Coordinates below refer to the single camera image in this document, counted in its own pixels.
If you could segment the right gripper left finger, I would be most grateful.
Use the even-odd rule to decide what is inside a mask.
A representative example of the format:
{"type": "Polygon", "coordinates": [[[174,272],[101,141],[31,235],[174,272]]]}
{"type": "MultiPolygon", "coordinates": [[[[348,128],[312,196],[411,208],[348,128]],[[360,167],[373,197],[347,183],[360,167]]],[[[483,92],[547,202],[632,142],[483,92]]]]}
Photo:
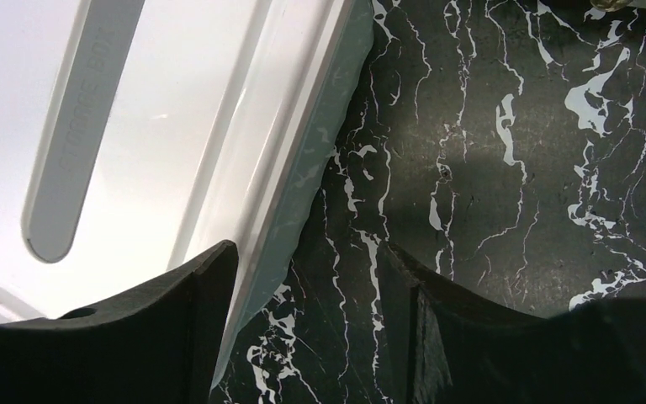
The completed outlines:
{"type": "Polygon", "coordinates": [[[0,403],[205,403],[237,267],[224,240],[60,318],[0,325],[0,403]]]}

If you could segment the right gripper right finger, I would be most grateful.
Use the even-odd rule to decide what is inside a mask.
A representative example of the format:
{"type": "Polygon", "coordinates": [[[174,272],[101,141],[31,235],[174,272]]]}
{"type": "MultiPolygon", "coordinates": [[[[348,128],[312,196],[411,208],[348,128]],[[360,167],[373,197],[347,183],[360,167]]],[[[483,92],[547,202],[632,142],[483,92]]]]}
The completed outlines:
{"type": "Polygon", "coordinates": [[[400,403],[646,403],[646,299],[540,318],[487,300],[394,244],[378,252],[400,403]]]}

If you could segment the white bin lid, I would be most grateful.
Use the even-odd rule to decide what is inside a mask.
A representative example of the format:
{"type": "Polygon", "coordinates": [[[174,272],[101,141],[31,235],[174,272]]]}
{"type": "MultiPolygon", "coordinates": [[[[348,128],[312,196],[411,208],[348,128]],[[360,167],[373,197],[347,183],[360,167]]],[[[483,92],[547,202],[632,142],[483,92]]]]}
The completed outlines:
{"type": "Polygon", "coordinates": [[[187,262],[268,10],[0,1],[0,324],[187,262]]]}

